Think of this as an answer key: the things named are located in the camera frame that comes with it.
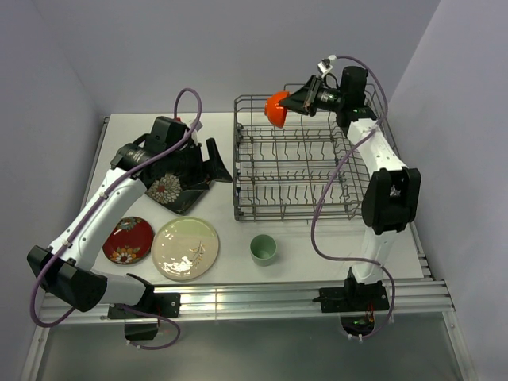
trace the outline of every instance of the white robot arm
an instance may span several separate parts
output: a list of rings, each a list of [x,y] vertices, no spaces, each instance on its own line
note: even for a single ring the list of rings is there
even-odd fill
[[[340,297],[333,295],[336,300],[339,298],[346,302],[337,303],[337,309],[329,312],[365,311],[367,306],[372,305],[376,310],[388,310],[381,267],[387,261],[397,233],[403,231],[415,218],[421,176],[418,169],[407,168],[395,155],[380,131],[378,116],[366,103],[367,68],[346,67],[340,85],[336,81],[337,86],[331,87],[327,85],[325,77],[330,75],[330,62],[333,59],[336,57],[330,56],[321,61],[318,68],[322,76],[312,75],[293,94],[284,91],[269,98],[265,114],[274,126],[282,128],[288,110],[311,117],[318,110],[335,113],[343,136],[364,160],[370,180],[361,207],[366,225],[364,242],[361,252],[354,255],[361,258],[361,263],[351,267],[344,287],[339,291]],[[314,215],[312,231],[319,213],[320,207]],[[341,259],[320,253],[316,246],[314,249],[326,259]]]
[[[211,181],[232,182],[215,140],[208,139],[206,147],[209,159],[203,161],[201,145],[191,138],[185,124],[156,118],[150,133],[118,150],[97,192],[71,225],[49,247],[34,246],[30,251],[28,262],[38,283],[82,312],[98,303],[113,303],[153,313],[157,297],[149,282],[131,274],[107,275],[91,269],[125,212],[157,179],[168,173],[177,175],[182,186],[179,199],[189,191],[188,197],[184,195],[186,206],[195,201],[196,191],[207,190]],[[33,319],[40,324],[37,316]]]

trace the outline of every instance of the ceramic cup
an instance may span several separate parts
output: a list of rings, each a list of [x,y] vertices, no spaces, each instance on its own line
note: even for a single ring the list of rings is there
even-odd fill
[[[268,266],[275,260],[277,253],[277,244],[275,240],[266,235],[256,236],[251,241],[251,257],[255,264],[259,266]]]

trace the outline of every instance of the white wall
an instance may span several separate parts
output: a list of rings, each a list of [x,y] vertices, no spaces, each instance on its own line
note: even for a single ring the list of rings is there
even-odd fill
[[[0,378],[14,381],[34,329],[26,255],[78,211],[99,118],[29,0],[0,2],[0,52]]]
[[[506,0],[442,0],[391,100],[417,224],[482,379],[508,375]]]
[[[194,87],[208,111],[305,82],[358,56],[392,94],[439,0],[33,0],[103,113],[168,110]],[[194,110],[194,104],[183,105]]]

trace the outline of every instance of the red plate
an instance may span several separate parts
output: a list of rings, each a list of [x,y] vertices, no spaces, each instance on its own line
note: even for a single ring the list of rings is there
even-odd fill
[[[145,258],[153,242],[153,230],[139,217],[124,217],[110,234],[102,251],[116,264],[134,264]]]

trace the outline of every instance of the cream plate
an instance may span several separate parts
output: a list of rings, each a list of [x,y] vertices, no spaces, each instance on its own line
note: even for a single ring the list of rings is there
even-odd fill
[[[191,280],[205,273],[219,253],[214,227],[194,217],[169,221],[157,232],[152,245],[153,263],[171,280]]]

